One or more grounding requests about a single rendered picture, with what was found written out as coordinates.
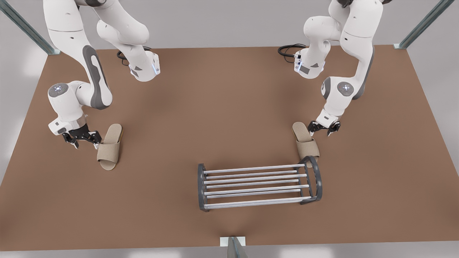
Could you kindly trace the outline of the grey metal shoe rack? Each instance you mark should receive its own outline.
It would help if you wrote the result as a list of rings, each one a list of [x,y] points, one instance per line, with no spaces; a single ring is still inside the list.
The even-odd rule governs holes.
[[[199,208],[203,212],[274,204],[308,204],[323,197],[317,161],[254,168],[208,170],[197,167]]]

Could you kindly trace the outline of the beige open-toe slipper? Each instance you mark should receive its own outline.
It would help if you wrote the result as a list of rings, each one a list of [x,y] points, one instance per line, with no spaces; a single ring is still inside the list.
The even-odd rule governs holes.
[[[115,168],[119,160],[120,141],[123,133],[121,124],[112,124],[99,145],[97,161],[107,171]]]
[[[300,160],[307,156],[312,156],[317,161],[320,157],[320,151],[305,124],[303,122],[295,122],[292,124],[292,132],[296,139]]]

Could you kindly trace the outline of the silver frame post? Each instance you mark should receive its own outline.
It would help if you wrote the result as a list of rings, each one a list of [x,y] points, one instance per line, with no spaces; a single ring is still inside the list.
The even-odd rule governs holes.
[[[439,0],[400,43],[393,44],[394,49],[407,49],[454,2],[455,0]]]
[[[57,55],[61,51],[52,47],[6,0],[0,0],[0,11],[21,29],[37,46],[48,55]]]
[[[220,237],[220,246],[227,247],[226,258],[248,258],[244,247],[246,246],[245,236]]]

